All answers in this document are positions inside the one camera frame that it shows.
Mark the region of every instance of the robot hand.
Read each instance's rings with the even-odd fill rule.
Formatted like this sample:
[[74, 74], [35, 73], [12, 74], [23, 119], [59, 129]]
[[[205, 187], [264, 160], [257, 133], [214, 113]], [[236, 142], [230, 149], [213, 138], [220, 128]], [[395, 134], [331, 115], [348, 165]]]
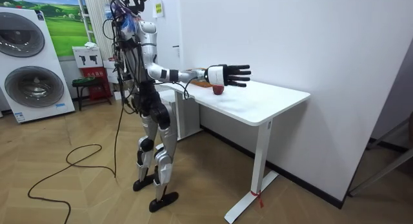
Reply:
[[211, 85], [232, 85], [238, 87], [246, 87], [245, 83], [238, 83], [237, 81], [250, 81], [249, 77], [244, 77], [250, 75], [249, 69], [250, 65], [215, 65], [210, 66], [205, 72], [205, 79]]

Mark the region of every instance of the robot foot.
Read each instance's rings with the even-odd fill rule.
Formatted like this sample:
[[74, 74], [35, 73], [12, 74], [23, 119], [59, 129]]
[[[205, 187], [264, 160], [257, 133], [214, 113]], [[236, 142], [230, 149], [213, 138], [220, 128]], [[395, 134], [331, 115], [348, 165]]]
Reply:
[[162, 207], [172, 204], [174, 201], [178, 199], [178, 197], [179, 197], [179, 194], [177, 192], [171, 192], [169, 194], [163, 195], [161, 201], [157, 202], [156, 199], [154, 199], [149, 204], [149, 211], [156, 212]]
[[142, 188], [145, 188], [146, 186], [153, 184], [154, 178], [155, 176], [152, 174], [149, 176], [145, 176], [142, 182], [140, 182], [140, 180], [135, 181], [134, 187], [133, 187], [134, 191], [137, 192], [141, 190]]

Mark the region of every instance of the red box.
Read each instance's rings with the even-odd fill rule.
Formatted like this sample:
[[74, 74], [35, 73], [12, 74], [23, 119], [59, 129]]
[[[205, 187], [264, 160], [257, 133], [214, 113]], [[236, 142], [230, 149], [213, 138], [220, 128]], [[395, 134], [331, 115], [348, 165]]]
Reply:
[[94, 77], [102, 77], [105, 80], [105, 91], [99, 86], [97, 87], [90, 87], [89, 88], [89, 98], [91, 100], [99, 99], [102, 97], [111, 97], [112, 93], [110, 92], [108, 75], [106, 74], [106, 69], [102, 66], [100, 67], [93, 67], [93, 68], [82, 68], [82, 73], [84, 77], [94, 76]]

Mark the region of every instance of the washing machine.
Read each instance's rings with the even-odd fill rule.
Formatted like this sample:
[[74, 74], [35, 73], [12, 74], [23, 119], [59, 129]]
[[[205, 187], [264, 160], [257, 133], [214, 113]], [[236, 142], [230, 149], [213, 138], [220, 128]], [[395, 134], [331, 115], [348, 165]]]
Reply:
[[75, 110], [40, 11], [0, 7], [0, 87], [19, 123]]

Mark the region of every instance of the poster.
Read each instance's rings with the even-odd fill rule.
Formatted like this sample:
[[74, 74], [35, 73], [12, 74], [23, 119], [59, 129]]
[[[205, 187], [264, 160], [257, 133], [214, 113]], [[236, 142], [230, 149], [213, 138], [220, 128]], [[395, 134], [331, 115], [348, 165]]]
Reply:
[[72, 46], [88, 42], [77, 0], [0, 0], [0, 6], [41, 10], [57, 56], [72, 56]]

